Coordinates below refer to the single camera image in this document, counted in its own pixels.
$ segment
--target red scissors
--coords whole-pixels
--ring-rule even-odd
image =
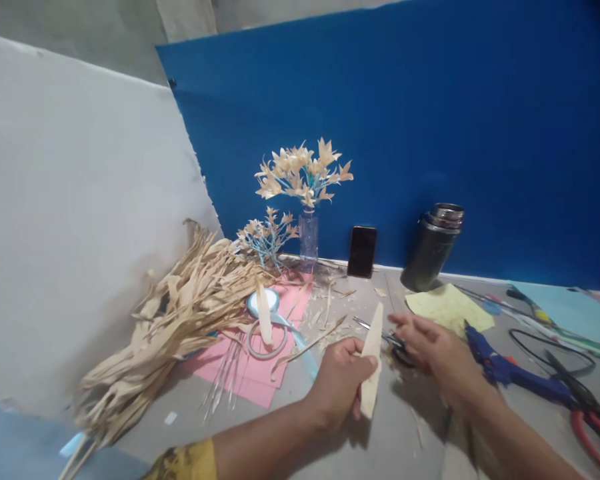
[[[600,452],[595,449],[585,432],[586,422],[600,437],[600,404],[591,391],[576,380],[558,359],[549,351],[545,354],[551,366],[557,372],[557,379],[562,381],[571,391],[572,403],[567,405],[571,410],[571,426],[575,436],[589,456],[600,466]]]

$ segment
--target person's left hand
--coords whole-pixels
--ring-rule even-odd
[[[378,367],[373,356],[360,357],[364,343],[349,337],[325,350],[318,376],[303,402],[321,428],[336,430],[351,412],[360,420],[360,384]]]

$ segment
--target paper flower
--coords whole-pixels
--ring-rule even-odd
[[[238,242],[247,252],[258,254],[263,267],[271,260],[279,271],[278,251],[289,239],[298,238],[298,227],[291,226],[293,215],[290,213],[284,214],[276,223],[277,212],[268,207],[264,222],[249,220],[244,229],[238,230]]]
[[[256,193],[265,199],[282,193],[298,197],[303,205],[314,208],[321,200],[331,201],[333,198],[332,193],[327,193],[329,185],[340,185],[340,182],[353,180],[353,175],[349,172],[351,160],[344,167],[336,163],[333,170],[328,168],[342,154],[331,149],[331,141],[325,143],[322,138],[318,141],[317,159],[313,158],[313,150],[308,150],[304,142],[300,148],[280,149],[279,155],[275,152],[271,154],[273,167],[271,160],[263,160],[261,171],[255,174],[260,184],[260,190]]]

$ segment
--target yellow paper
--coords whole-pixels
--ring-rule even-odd
[[[462,338],[465,337],[465,319],[478,331],[495,325],[490,314],[450,283],[428,292],[405,295],[405,300],[416,315],[433,320]]]

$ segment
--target glue gun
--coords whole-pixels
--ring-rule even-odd
[[[562,382],[547,380],[528,372],[510,362],[489,344],[482,333],[465,320],[465,333],[473,358],[482,365],[487,380],[492,383],[508,385],[515,383],[549,401],[557,401],[563,405],[571,404],[571,392]]]

